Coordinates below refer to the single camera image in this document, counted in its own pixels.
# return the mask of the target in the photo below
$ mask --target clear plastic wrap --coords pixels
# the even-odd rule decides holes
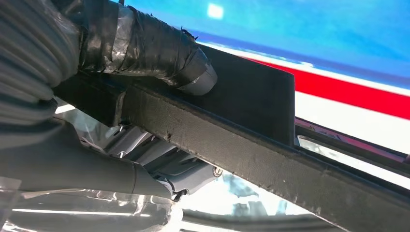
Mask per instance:
[[[8,214],[1,232],[172,232],[182,219],[166,198],[90,189],[19,191],[1,210]]]

